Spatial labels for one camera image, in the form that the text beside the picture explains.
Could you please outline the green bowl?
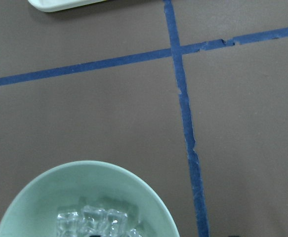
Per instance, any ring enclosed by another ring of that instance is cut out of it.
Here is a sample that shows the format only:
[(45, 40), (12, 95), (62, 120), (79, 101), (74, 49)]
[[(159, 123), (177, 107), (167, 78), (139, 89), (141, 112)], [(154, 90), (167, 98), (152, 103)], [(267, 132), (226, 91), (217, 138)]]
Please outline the green bowl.
[(176, 237), (156, 192), (130, 171), (75, 161), (31, 181), (0, 222), (0, 237)]

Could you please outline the cream bear tray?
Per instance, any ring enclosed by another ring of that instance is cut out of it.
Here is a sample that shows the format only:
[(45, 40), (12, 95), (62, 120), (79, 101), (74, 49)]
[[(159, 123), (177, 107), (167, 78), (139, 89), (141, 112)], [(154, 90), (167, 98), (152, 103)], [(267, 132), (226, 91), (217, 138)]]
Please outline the cream bear tray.
[(103, 0), (28, 0), (30, 5), (43, 12), (56, 12), (98, 2)]

